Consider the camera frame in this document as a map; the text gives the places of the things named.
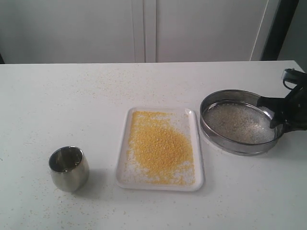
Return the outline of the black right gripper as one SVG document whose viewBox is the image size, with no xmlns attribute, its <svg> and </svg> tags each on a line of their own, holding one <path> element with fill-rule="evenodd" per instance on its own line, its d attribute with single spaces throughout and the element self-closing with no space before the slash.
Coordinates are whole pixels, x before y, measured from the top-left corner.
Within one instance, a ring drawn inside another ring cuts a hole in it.
<svg viewBox="0 0 307 230">
<path fill-rule="evenodd" d="M 307 87 L 285 86 L 290 92 L 285 98 L 261 96 L 257 107 L 266 107 L 274 112 L 270 129 L 283 125 L 283 133 L 307 130 Z"/>
</svg>

